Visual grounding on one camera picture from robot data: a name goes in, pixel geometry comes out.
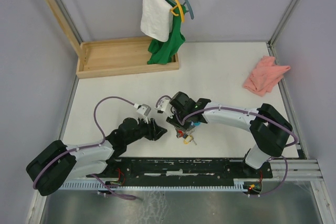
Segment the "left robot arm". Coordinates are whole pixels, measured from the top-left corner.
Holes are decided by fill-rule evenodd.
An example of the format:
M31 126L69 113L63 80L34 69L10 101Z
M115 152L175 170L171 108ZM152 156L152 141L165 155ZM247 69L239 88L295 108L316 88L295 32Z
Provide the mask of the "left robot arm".
M112 176L116 171L114 159L126 152L127 146L145 138L160 139L167 129L155 119L126 118L105 140L88 145L66 145L61 140L50 143L26 167L33 189L42 196L57 191L65 182L91 174Z

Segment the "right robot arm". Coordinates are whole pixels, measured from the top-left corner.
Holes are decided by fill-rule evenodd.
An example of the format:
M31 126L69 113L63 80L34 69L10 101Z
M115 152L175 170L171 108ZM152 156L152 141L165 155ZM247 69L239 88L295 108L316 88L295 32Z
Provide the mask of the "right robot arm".
M281 157L290 147L292 125L272 105L264 103L259 108L240 108L223 105L206 98L194 101L179 91L172 98L158 100L156 109L166 114L167 123L184 133L191 132L200 124L223 124L252 134L255 145L241 164L246 177L254 177L262 165L272 158Z

